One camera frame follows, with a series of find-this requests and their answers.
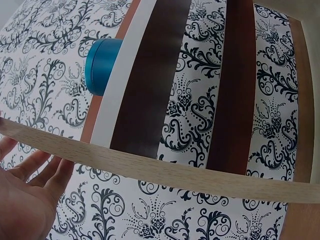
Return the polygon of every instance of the brown panel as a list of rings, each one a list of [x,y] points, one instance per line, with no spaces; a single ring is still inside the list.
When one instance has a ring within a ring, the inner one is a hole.
[[[207,169],[246,173],[255,90],[254,5],[252,0],[228,0],[219,95]]]
[[[133,0],[132,1],[131,6],[128,9],[128,11],[127,11],[122,23],[121,23],[121,26],[115,36],[116,39],[124,39],[125,38],[125,35],[126,35],[128,28],[130,26],[131,20],[136,13],[136,10],[140,4],[140,1],[141,0]],[[98,116],[98,112],[99,112],[99,108],[101,105],[101,101],[102,101],[102,96],[95,96],[94,95],[92,97],[89,111],[87,113],[84,127],[83,127],[83,131],[81,134],[81,139],[80,139],[81,142],[90,143],[92,132],[94,130],[95,123],[96,123],[97,116]]]
[[[308,49],[301,22],[289,17],[298,79],[298,142],[293,181],[309,183],[315,138],[314,92]],[[290,203],[281,240],[316,240],[320,236],[320,205]]]
[[[191,0],[158,0],[124,92],[110,148],[156,158]]]

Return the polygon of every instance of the damask pattern paper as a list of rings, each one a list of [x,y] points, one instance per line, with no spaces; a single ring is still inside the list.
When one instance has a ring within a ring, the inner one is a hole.
[[[26,0],[0,33],[2,116],[79,140],[92,98],[84,84],[85,58],[95,40],[116,35],[130,3]],[[206,166],[225,16],[224,0],[192,1],[159,140],[163,161]],[[256,107],[246,174],[291,181],[298,88],[290,26],[285,15],[257,5],[255,21]],[[10,169],[33,151],[20,144],[1,167]],[[286,207],[164,187],[77,164],[47,239],[276,240]]]

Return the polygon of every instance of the light wood grain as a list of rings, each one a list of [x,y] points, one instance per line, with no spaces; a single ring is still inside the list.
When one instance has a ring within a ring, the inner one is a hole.
[[[184,166],[111,150],[0,118],[0,133],[70,161],[124,177],[204,194],[270,202],[320,203],[320,185]]]

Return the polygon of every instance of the wood veneer strip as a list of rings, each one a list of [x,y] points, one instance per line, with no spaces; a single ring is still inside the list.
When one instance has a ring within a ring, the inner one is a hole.
[[[0,118],[0,133],[79,164],[154,184],[232,198],[320,203],[320,184],[263,179],[155,160],[61,137],[4,118]]]
[[[224,39],[219,94],[206,168],[245,175],[257,81],[252,0],[227,1]]]

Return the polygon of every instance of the teal cap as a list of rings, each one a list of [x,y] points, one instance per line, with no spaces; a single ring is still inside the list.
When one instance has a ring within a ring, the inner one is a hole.
[[[93,95],[104,95],[122,42],[121,39],[102,38],[89,50],[84,78],[86,87]]]

